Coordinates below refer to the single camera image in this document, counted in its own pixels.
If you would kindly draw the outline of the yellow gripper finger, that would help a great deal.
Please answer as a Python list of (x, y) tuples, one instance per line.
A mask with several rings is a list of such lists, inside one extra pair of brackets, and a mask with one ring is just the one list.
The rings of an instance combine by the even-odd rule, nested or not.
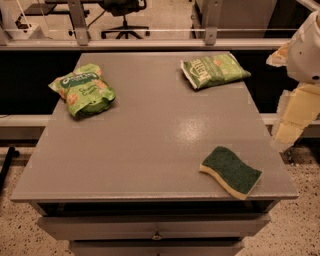
[(287, 65), (287, 51), (290, 42), (286, 42), (275, 52), (273, 52), (266, 60), (266, 63), (273, 67), (282, 67)]
[(293, 91), (284, 90), (272, 128), (273, 140), (293, 144), (320, 114), (320, 85), (299, 83)]

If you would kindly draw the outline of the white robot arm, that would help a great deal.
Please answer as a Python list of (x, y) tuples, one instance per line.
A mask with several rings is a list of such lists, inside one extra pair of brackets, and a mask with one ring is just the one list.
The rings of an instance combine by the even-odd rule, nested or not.
[(312, 12), (289, 42), (266, 60), (270, 66), (285, 66), (289, 78), (298, 82), (292, 91), (284, 90), (272, 128), (275, 144), (286, 149), (320, 114), (320, 14)]

